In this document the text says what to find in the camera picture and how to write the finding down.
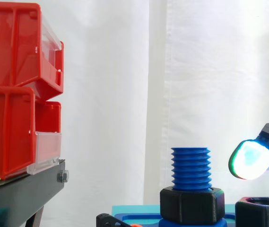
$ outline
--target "red plastic drawer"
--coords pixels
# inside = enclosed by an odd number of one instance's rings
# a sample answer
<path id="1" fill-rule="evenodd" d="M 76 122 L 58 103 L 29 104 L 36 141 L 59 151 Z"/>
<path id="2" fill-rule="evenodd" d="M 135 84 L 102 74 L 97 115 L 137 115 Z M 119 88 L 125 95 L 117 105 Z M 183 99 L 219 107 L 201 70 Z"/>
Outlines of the red plastic drawer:
<path id="1" fill-rule="evenodd" d="M 43 101 L 60 95 L 63 50 L 38 4 L 0 2 L 0 86 L 31 87 Z"/>
<path id="2" fill-rule="evenodd" d="M 46 134 L 55 132 L 55 135 L 60 132 L 60 103 L 36 103 L 35 94 L 29 87 L 0 87 L 1 179 L 18 171 L 26 171 L 25 167 L 35 163 L 37 130 Z M 53 141 L 51 137 L 44 138 L 46 145 L 53 146 Z M 47 150 L 42 149 L 39 154 L 40 159 L 49 158 L 49 155 L 52 155 L 43 152 Z"/>

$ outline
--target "clear plastic drawer front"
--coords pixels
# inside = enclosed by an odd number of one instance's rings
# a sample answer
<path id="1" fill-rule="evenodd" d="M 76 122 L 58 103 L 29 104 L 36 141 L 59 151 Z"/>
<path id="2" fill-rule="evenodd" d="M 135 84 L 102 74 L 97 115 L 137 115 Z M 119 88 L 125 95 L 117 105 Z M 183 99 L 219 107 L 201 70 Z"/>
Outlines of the clear plastic drawer front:
<path id="1" fill-rule="evenodd" d="M 36 132 L 35 163 L 27 166 L 29 174 L 37 174 L 59 164 L 61 155 L 61 133 Z"/>

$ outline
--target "black hex nut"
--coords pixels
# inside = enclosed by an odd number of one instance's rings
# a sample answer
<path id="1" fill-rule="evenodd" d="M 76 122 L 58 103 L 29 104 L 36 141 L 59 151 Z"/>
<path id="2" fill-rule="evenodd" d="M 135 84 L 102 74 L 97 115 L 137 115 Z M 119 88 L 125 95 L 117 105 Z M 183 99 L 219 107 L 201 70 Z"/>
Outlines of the black hex nut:
<path id="1" fill-rule="evenodd" d="M 214 225 L 225 215 L 225 195 L 219 188 L 210 192 L 183 192 L 172 187 L 160 192 L 164 219 L 180 225 Z"/>
<path id="2" fill-rule="evenodd" d="M 243 197 L 235 204 L 236 227 L 269 227 L 269 197 Z"/>

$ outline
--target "black metal stand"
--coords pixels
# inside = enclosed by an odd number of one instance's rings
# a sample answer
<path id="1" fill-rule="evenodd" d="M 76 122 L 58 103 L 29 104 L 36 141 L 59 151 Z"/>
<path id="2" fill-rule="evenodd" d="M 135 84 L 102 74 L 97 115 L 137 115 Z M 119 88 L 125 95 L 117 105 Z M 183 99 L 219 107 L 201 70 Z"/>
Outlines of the black metal stand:
<path id="1" fill-rule="evenodd" d="M 36 175 L 0 181 L 0 227 L 39 227 L 44 205 L 64 188 L 65 161 Z"/>

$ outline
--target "white fabric backdrop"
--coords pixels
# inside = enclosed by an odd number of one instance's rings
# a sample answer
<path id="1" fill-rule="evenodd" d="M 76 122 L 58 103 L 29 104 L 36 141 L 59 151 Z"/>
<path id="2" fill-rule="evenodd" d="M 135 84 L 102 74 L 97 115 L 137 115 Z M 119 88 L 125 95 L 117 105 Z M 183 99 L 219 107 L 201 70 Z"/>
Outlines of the white fabric backdrop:
<path id="1" fill-rule="evenodd" d="M 212 150 L 226 202 L 269 196 L 269 173 L 247 182 L 227 169 L 269 121 L 269 1 L 36 2 L 65 43 L 55 100 L 70 171 L 41 227 L 95 226 L 112 205 L 158 204 L 176 146 Z"/>
<path id="2" fill-rule="evenodd" d="M 168 0 L 166 30 L 160 188 L 171 185 L 171 147 L 208 147 L 227 203 L 269 196 L 269 172 L 243 181 L 227 167 L 269 122 L 269 1 Z"/>

